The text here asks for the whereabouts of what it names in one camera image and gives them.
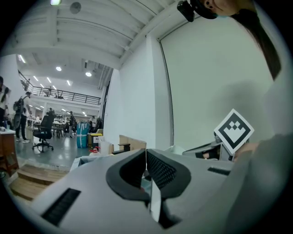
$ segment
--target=wooden stairs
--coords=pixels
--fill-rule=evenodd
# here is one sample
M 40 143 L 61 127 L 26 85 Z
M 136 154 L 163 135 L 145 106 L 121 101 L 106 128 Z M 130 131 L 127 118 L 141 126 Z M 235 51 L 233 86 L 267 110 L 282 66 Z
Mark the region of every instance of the wooden stairs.
M 18 178 L 9 187 L 19 200 L 25 199 L 26 201 L 32 201 L 46 187 L 61 179 L 67 173 L 24 165 L 18 169 Z

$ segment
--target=table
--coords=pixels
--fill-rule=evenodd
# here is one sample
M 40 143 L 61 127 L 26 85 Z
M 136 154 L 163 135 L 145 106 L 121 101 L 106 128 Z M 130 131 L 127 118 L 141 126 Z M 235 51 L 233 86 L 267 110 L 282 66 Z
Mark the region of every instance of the table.
M 0 168 L 12 175 L 12 169 L 19 168 L 15 150 L 15 131 L 0 131 Z

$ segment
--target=railing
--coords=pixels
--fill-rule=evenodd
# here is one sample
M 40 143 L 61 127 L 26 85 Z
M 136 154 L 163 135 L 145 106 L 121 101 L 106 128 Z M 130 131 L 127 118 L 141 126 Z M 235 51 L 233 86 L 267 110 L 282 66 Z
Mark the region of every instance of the railing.
M 41 88 L 33 86 L 31 91 L 32 94 L 37 96 L 45 96 L 51 97 L 56 99 L 64 99 L 69 101 L 78 101 L 93 105 L 100 105 L 101 98 L 100 97 L 93 97 L 89 95 L 79 94 L 79 93 L 72 93 L 63 90 L 55 90 L 52 88 Z
M 100 105 L 101 104 L 101 98 L 100 97 L 94 97 L 89 95 L 84 95 L 80 93 L 72 93 L 68 91 L 63 90 L 55 90 L 52 88 L 41 88 L 33 86 L 29 80 L 27 80 L 23 74 L 21 74 L 20 71 L 18 71 L 20 82 L 24 88 L 25 91 L 31 92 L 31 94 L 37 95 L 37 96 L 45 96 L 45 97 L 51 97 L 56 99 L 64 99 L 69 101 L 77 101 L 82 103 L 88 103 L 93 105 Z
M 19 78 L 20 78 L 20 83 L 22 84 L 22 87 L 25 91 L 31 92 L 33 90 L 33 85 L 27 80 L 24 75 L 18 71 Z

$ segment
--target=black office chair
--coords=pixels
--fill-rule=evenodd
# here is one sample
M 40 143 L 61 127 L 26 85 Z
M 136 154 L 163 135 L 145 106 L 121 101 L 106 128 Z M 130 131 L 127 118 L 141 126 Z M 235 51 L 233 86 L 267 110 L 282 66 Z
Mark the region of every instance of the black office chair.
M 42 153 L 44 152 L 44 146 L 47 146 L 48 148 L 51 147 L 52 150 L 54 150 L 53 146 L 51 146 L 46 140 L 52 138 L 52 124 L 54 121 L 54 116 L 44 116 L 41 125 L 38 127 L 38 131 L 33 132 L 33 136 L 39 138 L 38 144 L 34 145 L 34 147 L 42 147 Z

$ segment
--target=hand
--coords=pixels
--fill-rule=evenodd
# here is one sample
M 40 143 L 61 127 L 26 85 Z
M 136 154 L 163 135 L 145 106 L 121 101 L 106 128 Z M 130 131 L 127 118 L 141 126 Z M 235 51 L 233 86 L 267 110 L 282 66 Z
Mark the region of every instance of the hand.
M 234 162 L 237 160 L 237 158 L 246 151 L 252 151 L 254 152 L 256 148 L 258 147 L 259 143 L 245 143 L 242 145 L 235 153 Z

